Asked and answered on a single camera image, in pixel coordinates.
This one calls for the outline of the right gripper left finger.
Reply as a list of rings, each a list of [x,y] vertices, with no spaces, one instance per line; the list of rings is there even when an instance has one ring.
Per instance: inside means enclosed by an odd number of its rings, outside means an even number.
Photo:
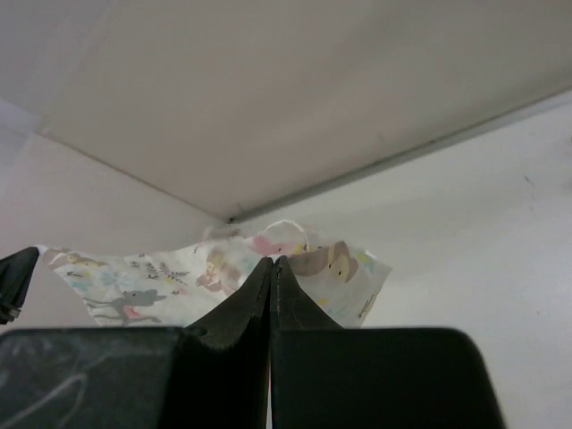
[[[7,332],[2,427],[265,427],[272,268],[262,259],[237,292],[183,328]]]

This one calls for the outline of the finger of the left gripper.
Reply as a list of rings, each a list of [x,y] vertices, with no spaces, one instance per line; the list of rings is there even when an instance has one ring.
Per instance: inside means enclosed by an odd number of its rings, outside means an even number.
[[[12,323],[19,317],[38,258],[38,248],[28,247],[1,260],[1,324]]]

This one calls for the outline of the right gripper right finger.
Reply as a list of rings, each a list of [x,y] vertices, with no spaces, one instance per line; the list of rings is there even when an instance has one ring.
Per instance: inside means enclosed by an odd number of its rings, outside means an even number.
[[[344,329],[287,257],[270,283],[275,428],[503,428],[478,347],[442,327]]]

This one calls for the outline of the floral white cloth napkin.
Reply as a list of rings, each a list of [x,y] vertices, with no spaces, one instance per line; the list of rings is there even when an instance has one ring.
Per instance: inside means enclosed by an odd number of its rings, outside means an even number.
[[[236,292],[264,257],[286,257],[302,290],[337,324],[359,327],[391,268],[369,251],[292,220],[244,235],[211,229],[189,247],[126,257],[39,247],[44,264],[99,325],[196,322]]]

